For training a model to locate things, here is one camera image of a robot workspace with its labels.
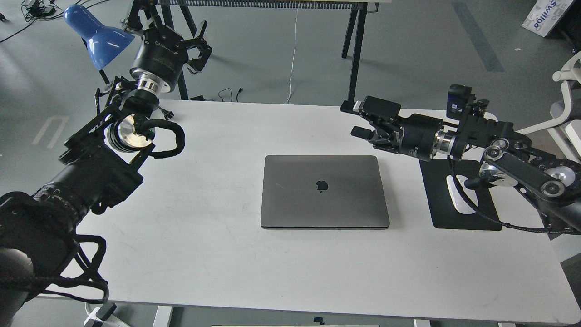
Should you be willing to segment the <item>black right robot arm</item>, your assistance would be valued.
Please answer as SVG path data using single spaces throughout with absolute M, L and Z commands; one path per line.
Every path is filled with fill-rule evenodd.
M 488 215 L 467 197 L 456 176 L 456 162 L 471 148 L 482 148 L 481 169 L 467 180 L 468 189 L 510 186 L 539 213 L 542 228 L 499 225 L 545 234 L 580 234 L 580 164 L 532 147 L 531 139 L 515 132 L 510 122 L 485 118 L 488 100 L 478 100 L 471 87 L 453 84 L 442 119 L 411 114 L 399 116 L 401 105 L 367 96 L 363 101 L 343 101 L 340 110 L 367 120 L 372 129 L 355 126 L 351 135 L 365 139 L 374 149 L 407 155 L 428 162 L 438 153 L 448 158 L 459 196 L 482 218 Z

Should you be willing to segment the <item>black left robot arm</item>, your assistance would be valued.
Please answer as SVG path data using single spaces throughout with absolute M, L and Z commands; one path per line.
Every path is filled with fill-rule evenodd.
M 153 20 L 143 32 L 135 81 L 118 77 L 107 106 L 73 134 L 60 157 L 64 169 L 33 195 L 13 191 L 1 197 L 1 325 L 8 327 L 25 302 L 49 287 L 87 287 L 102 292 L 79 302 L 108 301 L 108 282 L 99 267 L 106 251 L 101 236 L 77 227 L 88 213 L 102 214 L 125 201 L 142 183 L 147 158 L 170 158 L 185 148 L 177 123 L 152 119 L 160 93 L 172 91 L 183 65 L 200 72 L 212 48 L 203 33 L 186 40 Z

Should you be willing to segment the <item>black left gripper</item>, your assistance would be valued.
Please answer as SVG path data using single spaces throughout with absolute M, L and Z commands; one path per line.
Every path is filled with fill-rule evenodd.
M 192 20 L 186 20 L 191 34 L 194 36 L 197 29 Z M 186 64 L 190 73 L 200 73 L 207 64 L 212 47 L 208 46 L 204 39 L 207 21 L 201 22 L 200 33 L 193 39 L 185 40 L 183 47 L 182 35 L 172 28 L 163 25 L 160 28 L 149 28 L 144 31 L 143 41 L 138 50 L 137 56 L 130 69 L 131 76 L 137 80 L 143 73 L 153 74 L 161 78 L 164 83 L 162 92 L 172 92 L 175 90 L 178 78 L 182 73 L 182 67 Z M 188 59 L 185 48 L 197 49 L 197 58 Z

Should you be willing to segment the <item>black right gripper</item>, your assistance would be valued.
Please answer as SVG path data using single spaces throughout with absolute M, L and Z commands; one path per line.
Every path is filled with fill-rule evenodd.
M 400 110 L 399 103 L 373 96 L 366 96 L 363 101 L 345 100 L 340 105 L 341 112 L 360 116 L 374 128 L 373 131 L 353 126 L 351 136 L 369 140 L 374 149 L 431 160 L 443 120 L 424 114 L 401 117 Z

